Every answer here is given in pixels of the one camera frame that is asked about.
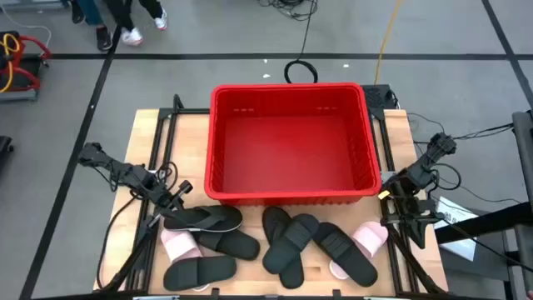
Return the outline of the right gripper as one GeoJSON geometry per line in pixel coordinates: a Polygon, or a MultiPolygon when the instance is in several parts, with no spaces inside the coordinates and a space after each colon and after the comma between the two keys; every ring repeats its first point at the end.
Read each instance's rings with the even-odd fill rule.
{"type": "Polygon", "coordinates": [[[426,247],[426,227],[431,223],[429,216],[435,214],[435,203],[427,199],[420,200],[417,194],[421,189],[409,179],[390,179],[385,182],[385,190],[391,195],[380,200],[381,225],[387,227],[395,222],[395,207],[401,214],[425,216],[407,218],[406,220],[408,236],[418,248],[424,249],[426,247]]]}

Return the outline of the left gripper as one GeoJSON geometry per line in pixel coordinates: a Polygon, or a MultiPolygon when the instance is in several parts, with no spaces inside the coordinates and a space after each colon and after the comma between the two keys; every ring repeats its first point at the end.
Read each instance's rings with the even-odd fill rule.
{"type": "MultiPolygon", "coordinates": [[[[142,180],[142,195],[148,199],[157,208],[182,208],[184,200],[182,197],[193,189],[188,180],[184,180],[178,186],[175,194],[172,194],[164,182],[158,182],[156,179],[142,180]]],[[[161,220],[169,214],[168,210],[155,212],[152,219],[148,222],[148,228],[154,228],[161,220]]]]}

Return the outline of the black flip-flop white stripe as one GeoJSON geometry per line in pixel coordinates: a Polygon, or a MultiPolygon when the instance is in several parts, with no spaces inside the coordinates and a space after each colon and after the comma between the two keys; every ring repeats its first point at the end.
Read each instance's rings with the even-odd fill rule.
{"type": "Polygon", "coordinates": [[[166,210],[163,227],[169,231],[190,231],[225,233],[239,228],[243,216],[233,206],[199,206],[177,210],[166,210]]]}
{"type": "MultiPolygon", "coordinates": [[[[267,207],[262,214],[262,226],[266,240],[271,246],[291,223],[291,217],[279,207],[267,207]]],[[[287,289],[300,287],[304,282],[301,256],[298,255],[279,274],[281,285],[287,289]]]]}

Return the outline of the pink slide sandal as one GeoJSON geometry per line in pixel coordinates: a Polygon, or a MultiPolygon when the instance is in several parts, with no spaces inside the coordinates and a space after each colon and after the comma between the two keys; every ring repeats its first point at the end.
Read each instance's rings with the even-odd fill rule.
{"type": "MultiPolygon", "coordinates": [[[[167,256],[171,261],[171,265],[186,258],[204,258],[194,237],[188,231],[171,232],[163,230],[161,233],[161,240],[167,256]]],[[[208,286],[209,284],[190,289],[195,292],[200,292],[205,290],[208,286]]]]}
{"type": "Polygon", "coordinates": [[[371,260],[388,239],[388,231],[379,222],[368,221],[359,226],[351,239],[362,254],[371,260]]]}

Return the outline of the black rubber slide sandal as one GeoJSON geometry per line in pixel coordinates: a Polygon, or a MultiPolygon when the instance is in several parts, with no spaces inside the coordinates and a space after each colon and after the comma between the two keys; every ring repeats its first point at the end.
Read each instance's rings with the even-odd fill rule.
{"type": "Polygon", "coordinates": [[[232,278],[237,272],[233,257],[192,257],[174,262],[165,272],[163,287],[169,291],[198,288],[232,278]]]}
{"type": "Polygon", "coordinates": [[[273,228],[273,243],[262,259],[264,268],[271,274],[281,273],[306,248],[318,227],[318,220],[307,213],[290,220],[278,218],[273,228]]]}
{"type": "Polygon", "coordinates": [[[337,225],[321,222],[313,235],[315,244],[358,285],[368,288],[378,272],[355,242],[337,225]]]}
{"type": "Polygon", "coordinates": [[[192,236],[205,248],[242,260],[255,260],[260,252],[260,243],[239,230],[194,232],[192,236]]]}

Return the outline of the red plastic storage bin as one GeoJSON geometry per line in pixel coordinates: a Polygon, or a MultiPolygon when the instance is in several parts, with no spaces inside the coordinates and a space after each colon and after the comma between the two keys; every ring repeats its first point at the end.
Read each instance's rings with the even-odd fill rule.
{"type": "Polygon", "coordinates": [[[353,82],[212,91],[204,190],[228,205],[355,203],[381,189],[365,94],[353,82]]]}

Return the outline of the white paper sheet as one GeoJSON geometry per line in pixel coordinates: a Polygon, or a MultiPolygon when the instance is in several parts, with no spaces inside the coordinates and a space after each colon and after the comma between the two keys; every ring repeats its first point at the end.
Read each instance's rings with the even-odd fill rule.
{"type": "MultiPolygon", "coordinates": [[[[440,196],[438,199],[435,199],[435,202],[436,211],[445,215],[444,221],[439,221],[433,226],[435,230],[446,227],[448,223],[455,224],[468,219],[477,218],[477,215],[471,210],[462,207],[445,197],[440,196]]],[[[464,258],[465,260],[471,262],[474,261],[476,243],[469,238],[456,242],[442,243],[440,244],[440,247],[458,257],[464,258]]]]}

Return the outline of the black power box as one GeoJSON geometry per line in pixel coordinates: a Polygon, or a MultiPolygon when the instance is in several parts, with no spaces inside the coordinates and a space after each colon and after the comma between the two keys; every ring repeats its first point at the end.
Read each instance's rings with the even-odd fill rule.
{"type": "Polygon", "coordinates": [[[374,109],[396,109],[397,99],[388,84],[363,85],[366,104],[374,109]]]}

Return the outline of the black metal stand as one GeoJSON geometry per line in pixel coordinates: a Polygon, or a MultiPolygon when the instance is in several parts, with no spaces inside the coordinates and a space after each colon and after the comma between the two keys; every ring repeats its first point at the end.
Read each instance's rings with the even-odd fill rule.
{"type": "Polygon", "coordinates": [[[512,122],[528,200],[436,230],[439,244],[467,238],[474,241],[481,252],[473,262],[459,269],[484,277],[504,273],[501,281],[509,298],[516,295],[512,287],[513,268],[522,271],[525,290],[533,293],[533,111],[513,113],[512,122]],[[495,250],[481,244],[482,238],[489,238],[496,245],[504,246],[505,242],[497,238],[503,238],[505,231],[511,229],[516,238],[515,251],[495,250]]]}

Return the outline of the person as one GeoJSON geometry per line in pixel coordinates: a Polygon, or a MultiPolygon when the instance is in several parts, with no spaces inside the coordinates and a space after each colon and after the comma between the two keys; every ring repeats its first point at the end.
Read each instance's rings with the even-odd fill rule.
{"type": "Polygon", "coordinates": [[[99,8],[94,0],[68,0],[74,24],[85,22],[96,32],[97,49],[106,52],[112,47],[112,36],[105,25],[99,8]]]}
{"type": "MultiPolygon", "coordinates": [[[[131,18],[130,8],[126,0],[104,0],[114,21],[121,28],[121,40],[128,46],[142,43],[143,37],[131,18]]],[[[157,29],[167,29],[167,13],[159,0],[138,0],[142,7],[152,17],[157,29]]]]}

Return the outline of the red tube hand cart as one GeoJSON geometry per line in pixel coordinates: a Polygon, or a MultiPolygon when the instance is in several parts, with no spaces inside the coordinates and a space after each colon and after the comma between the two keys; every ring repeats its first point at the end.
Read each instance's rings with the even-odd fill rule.
{"type": "Polygon", "coordinates": [[[38,39],[17,31],[0,32],[0,103],[36,101],[41,87],[40,69],[51,53],[38,39]],[[41,54],[25,53],[26,42],[35,43],[41,54]]]}

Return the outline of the grey metal platform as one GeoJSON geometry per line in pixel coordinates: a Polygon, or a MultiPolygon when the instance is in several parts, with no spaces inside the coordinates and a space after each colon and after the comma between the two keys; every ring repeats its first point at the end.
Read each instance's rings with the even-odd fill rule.
{"type": "Polygon", "coordinates": [[[0,0],[0,8],[15,10],[67,7],[66,0],[0,0]]]}

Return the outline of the black aluminium table frame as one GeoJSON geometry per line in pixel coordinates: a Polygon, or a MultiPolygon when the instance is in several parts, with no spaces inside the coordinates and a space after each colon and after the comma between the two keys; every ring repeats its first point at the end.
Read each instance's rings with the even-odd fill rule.
{"type": "MultiPolygon", "coordinates": [[[[129,163],[146,163],[155,158],[163,159],[164,143],[156,143],[157,126],[169,127],[168,109],[139,109],[132,125],[127,147],[129,163]]],[[[212,205],[214,200],[204,193],[204,173],[207,155],[208,109],[185,108],[177,114],[177,124],[172,142],[171,160],[177,164],[179,178],[188,180],[193,189],[185,196],[187,206],[212,205]]],[[[320,221],[335,223],[347,233],[352,233],[365,221],[378,221],[381,206],[376,197],[364,197],[351,204],[289,205],[285,211],[294,216],[309,213],[320,221]]],[[[133,200],[128,188],[117,191],[113,209],[118,217],[107,240],[105,258],[102,260],[101,280],[107,283],[131,254],[137,242],[137,230],[144,216],[153,210],[147,202],[133,200]]],[[[304,283],[297,289],[284,288],[279,278],[268,273],[262,260],[240,260],[236,275],[223,282],[215,282],[207,289],[195,292],[186,290],[172,295],[180,300],[210,299],[213,288],[220,289],[220,300],[235,298],[244,300],[332,300],[332,290],[341,291],[342,300],[363,300],[363,297],[393,297],[395,288],[392,279],[391,260],[387,247],[378,250],[371,260],[378,271],[378,280],[371,287],[361,287],[351,279],[335,278],[329,270],[329,258],[315,243],[310,243],[301,254],[305,273],[304,283]]],[[[168,295],[163,287],[163,275],[170,260],[159,237],[154,237],[147,249],[138,258],[137,265],[119,288],[126,292],[146,292],[152,296],[168,295]]]]}

